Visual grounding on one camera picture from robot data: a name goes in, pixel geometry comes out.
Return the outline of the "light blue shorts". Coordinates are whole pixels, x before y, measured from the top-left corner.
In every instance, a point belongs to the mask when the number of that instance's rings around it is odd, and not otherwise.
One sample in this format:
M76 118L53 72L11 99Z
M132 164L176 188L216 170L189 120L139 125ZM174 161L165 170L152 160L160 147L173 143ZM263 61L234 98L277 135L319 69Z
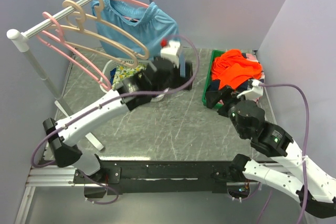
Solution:
M115 0L103 0L103 2L104 9L100 13L101 19L118 26L143 43L149 51L148 60L159 56L162 39L179 34L176 21L162 11L155 2L150 3L147 8L136 8L125 2ZM144 55L143 49L138 44L113 28L99 22L96 22L96 28L99 35ZM103 41L100 42L107 54L117 58L130 59L128 55L116 47Z

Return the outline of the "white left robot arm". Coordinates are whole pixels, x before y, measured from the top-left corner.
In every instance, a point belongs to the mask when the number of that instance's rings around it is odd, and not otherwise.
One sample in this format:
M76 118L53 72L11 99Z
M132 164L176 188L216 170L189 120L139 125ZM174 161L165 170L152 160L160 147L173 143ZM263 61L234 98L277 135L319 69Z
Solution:
M82 152L77 143L106 121L151 102L154 96L174 89L192 88L193 67L185 62L186 76L169 60L156 58L135 74L122 79L113 90L81 111L55 121L43 122L58 167L74 166L93 183L104 178L99 156Z

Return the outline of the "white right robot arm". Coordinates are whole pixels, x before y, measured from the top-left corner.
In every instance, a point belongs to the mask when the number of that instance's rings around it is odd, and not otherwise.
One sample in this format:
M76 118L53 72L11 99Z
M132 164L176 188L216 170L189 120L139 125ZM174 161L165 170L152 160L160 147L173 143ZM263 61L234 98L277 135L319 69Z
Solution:
M289 174L284 174L248 156L237 154L229 166L233 180L255 180L277 189L298 202L307 213L320 218L335 216L335 178L329 176L314 161L303 154L294 139L280 126L265 119L265 111L255 99L262 88L238 93L230 86L206 91L205 102L210 109L222 101L217 113L229 118L239 137L249 140L256 151L277 162Z

